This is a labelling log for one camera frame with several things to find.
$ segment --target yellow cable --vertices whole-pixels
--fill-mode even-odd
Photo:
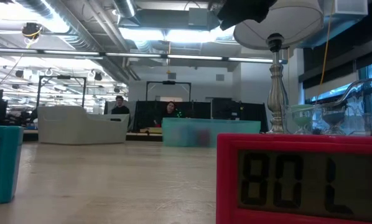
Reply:
[[[42,30],[42,27],[41,27],[37,32],[35,32],[35,33],[33,33],[33,34],[23,34],[23,36],[24,36],[24,37],[32,37],[32,36],[35,36],[35,35],[39,34],[39,33],[41,32],[41,30]]]
[[[331,18],[333,17],[333,13],[334,13],[334,5],[335,5],[335,0],[333,0],[333,4],[331,6],[330,20],[328,20],[327,41],[325,43],[322,79],[320,80],[320,85],[319,85],[318,90],[317,90],[317,96],[316,96],[316,103],[315,104],[317,104],[317,101],[319,100],[320,87],[322,86],[323,80],[324,80],[325,63],[327,61],[327,52],[328,52],[328,40],[330,39]]]
[[[35,39],[35,36],[34,35],[32,37],[32,40],[27,44],[26,48],[29,49],[31,47],[31,45],[33,44],[33,41]],[[14,66],[12,67],[11,71],[9,71],[9,73],[0,81],[0,85],[9,77],[9,75],[12,73],[12,71],[17,67],[17,64],[19,64],[20,60],[23,58],[23,55],[24,54],[21,54],[19,59],[17,60],[17,62],[14,64]]]

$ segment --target lamp shade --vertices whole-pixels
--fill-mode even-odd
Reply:
[[[235,27],[235,40],[244,47],[267,50],[266,39],[281,34],[283,47],[296,44],[323,27],[323,12],[317,0],[278,0],[265,20],[245,20]]]

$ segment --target fluorescent light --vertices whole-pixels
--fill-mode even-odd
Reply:
[[[106,53],[107,56],[136,57],[136,58],[161,58],[159,54],[138,54],[138,53]]]
[[[228,59],[229,62],[257,62],[257,63],[273,63],[272,59],[265,59],[265,58],[236,58],[230,57]]]
[[[82,52],[75,50],[45,50],[47,54],[67,54],[67,55],[77,55],[77,56],[99,56],[99,52]]]
[[[127,29],[119,28],[125,39],[134,41],[163,40],[164,35],[159,29]]]
[[[74,56],[75,59],[103,60],[103,57]]]
[[[170,30],[166,40],[178,43],[205,43],[215,41],[216,37],[209,31]]]
[[[67,85],[68,87],[83,87],[83,85]],[[86,85],[87,88],[104,88],[103,85]]]
[[[29,104],[24,104],[24,105],[20,105],[20,104],[9,104],[8,106],[12,107],[12,106],[19,106],[19,107],[31,107],[31,108],[34,108],[35,106],[33,105],[29,105]]]
[[[199,56],[199,55],[168,55],[168,58],[200,59],[200,60],[222,60],[222,57]]]
[[[30,54],[35,54],[35,53],[37,53],[37,50],[32,50],[32,49],[4,49],[4,48],[0,48],[0,52],[3,52],[3,53],[24,53],[24,54],[30,53]]]

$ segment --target wall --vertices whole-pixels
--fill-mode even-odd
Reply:
[[[129,101],[146,99],[146,81],[167,80],[167,67],[135,67],[134,70],[142,81],[129,83]],[[175,81],[192,83],[191,98],[194,101],[205,101],[207,97],[232,97],[232,73],[227,72],[226,68],[170,67],[170,71],[177,73]],[[216,74],[224,74],[225,81],[216,81]],[[148,100],[155,100],[157,96],[180,97],[188,101],[188,85],[151,83]]]
[[[232,99],[235,101],[241,100],[241,63],[236,67],[233,72],[232,84]]]

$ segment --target hourglass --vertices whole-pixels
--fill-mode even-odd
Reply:
[[[345,132],[340,128],[341,123],[345,119],[345,111],[346,103],[322,108],[322,118],[330,125],[324,134],[345,135]]]
[[[299,129],[295,134],[312,134],[307,125],[312,122],[312,105],[291,106],[292,120],[298,125]]]

